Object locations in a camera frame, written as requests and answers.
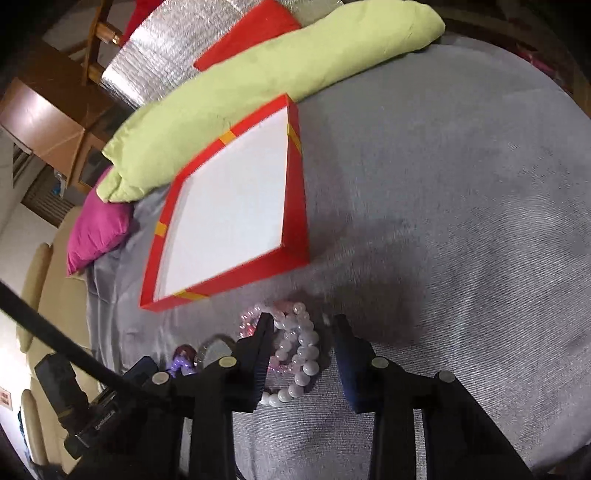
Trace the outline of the dark metal bangle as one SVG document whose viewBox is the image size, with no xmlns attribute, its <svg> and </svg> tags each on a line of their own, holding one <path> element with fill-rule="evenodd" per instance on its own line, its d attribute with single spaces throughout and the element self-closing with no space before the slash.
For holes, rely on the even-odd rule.
<svg viewBox="0 0 591 480">
<path fill-rule="evenodd" d="M 194 357 L 195 368 L 198 372 L 222 357 L 232 356 L 235 351 L 235 340 L 228 335 L 215 334 L 207 338 L 197 347 Z"/>
</svg>

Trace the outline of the red jewelry box tray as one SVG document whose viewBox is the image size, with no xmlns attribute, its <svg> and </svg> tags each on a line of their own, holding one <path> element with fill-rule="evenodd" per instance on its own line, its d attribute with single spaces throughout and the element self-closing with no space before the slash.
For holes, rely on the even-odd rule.
<svg viewBox="0 0 591 480">
<path fill-rule="evenodd" d="M 280 95 L 233 125 L 175 177 L 139 306 L 159 312 L 310 261 L 297 105 Z"/>
</svg>

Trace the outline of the magenta pillow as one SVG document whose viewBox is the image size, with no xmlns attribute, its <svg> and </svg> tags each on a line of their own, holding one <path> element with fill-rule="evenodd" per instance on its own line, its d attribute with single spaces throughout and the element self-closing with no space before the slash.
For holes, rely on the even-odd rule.
<svg viewBox="0 0 591 480">
<path fill-rule="evenodd" d="M 129 234 L 133 206 L 130 203 L 103 202 L 98 184 L 109 173 L 107 168 L 87 194 L 74 222 L 67 244 L 67 274 L 84 270 L 103 254 L 116 248 Z"/>
</svg>

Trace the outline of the light green folded duvet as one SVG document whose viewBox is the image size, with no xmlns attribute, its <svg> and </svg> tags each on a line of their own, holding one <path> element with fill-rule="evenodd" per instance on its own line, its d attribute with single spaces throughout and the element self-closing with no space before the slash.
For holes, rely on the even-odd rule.
<svg viewBox="0 0 591 480">
<path fill-rule="evenodd" d="M 137 201 L 171 182 L 201 150 L 276 97 L 304 100 L 429 46 L 445 29 L 426 4 L 356 1 L 253 46 L 137 109 L 102 150 L 112 167 L 96 192 L 104 202 Z"/>
</svg>

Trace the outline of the grey bed blanket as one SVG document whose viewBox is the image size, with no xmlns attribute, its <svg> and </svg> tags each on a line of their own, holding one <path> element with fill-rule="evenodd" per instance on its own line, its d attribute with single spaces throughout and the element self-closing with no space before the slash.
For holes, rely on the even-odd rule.
<svg viewBox="0 0 591 480">
<path fill-rule="evenodd" d="M 590 441 L 590 121 L 548 76 L 446 36 L 305 99 L 311 263 L 161 313 L 138 305 L 165 198 L 87 273 L 95 357 L 116 372 L 238 333 L 256 304 L 345 314 L 406 370 L 456 374 L 528 466 Z"/>
</svg>

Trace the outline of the brown wooden cabinet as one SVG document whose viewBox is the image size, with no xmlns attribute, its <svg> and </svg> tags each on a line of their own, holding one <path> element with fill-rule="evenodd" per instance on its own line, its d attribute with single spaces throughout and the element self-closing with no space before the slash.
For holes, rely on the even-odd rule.
<svg viewBox="0 0 591 480">
<path fill-rule="evenodd" d="M 83 67 L 44 41 L 34 44 L 1 100 L 1 127 L 53 168 L 67 187 L 88 193 L 88 157 L 104 147 L 118 103 Z"/>
</svg>

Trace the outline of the silver insulation foil panel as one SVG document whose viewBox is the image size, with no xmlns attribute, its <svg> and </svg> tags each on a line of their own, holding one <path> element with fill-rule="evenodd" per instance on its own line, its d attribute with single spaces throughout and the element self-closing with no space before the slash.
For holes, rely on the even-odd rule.
<svg viewBox="0 0 591 480">
<path fill-rule="evenodd" d="M 135 29 L 104 70 L 102 87 L 139 108 L 163 99 L 199 74 L 194 61 L 261 1 L 167 0 Z M 278 1 L 301 23 L 317 22 L 341 1 Z"/>
</svg>

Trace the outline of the red cushion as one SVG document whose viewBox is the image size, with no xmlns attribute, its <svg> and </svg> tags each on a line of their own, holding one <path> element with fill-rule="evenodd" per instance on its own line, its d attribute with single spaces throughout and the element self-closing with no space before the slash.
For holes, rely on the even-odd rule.
<svg viewBox="0 0 591 480">
<path fill-rule="evenodd" d="M 301 23 L 286 7 L 273 0 L 261 1 L 205 50 L 194 61 L 193 67 L 204 72 L 253 46 L 299 29 Z"/>
</svg>

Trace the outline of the wooden stair railing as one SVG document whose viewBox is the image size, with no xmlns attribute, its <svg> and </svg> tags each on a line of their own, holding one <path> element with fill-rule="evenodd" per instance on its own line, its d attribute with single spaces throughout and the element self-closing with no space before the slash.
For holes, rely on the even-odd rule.
<svg viewBox="0 0 591 480">
<path fill-rule="evenodd" d="M 98 56 L 102 45 L 111 45 L 117 49 L 122 45 L 122 31 L 108 22 L 113 0 L 102 0 L 96 8 L 86 40 L 62 50 L 70 59 L 73 55 L 84 54 L 78 63 L 82 67 L 81 83 L 90 82 L 99 85 L 105 68 L 99 63 Z"/>
</svg>

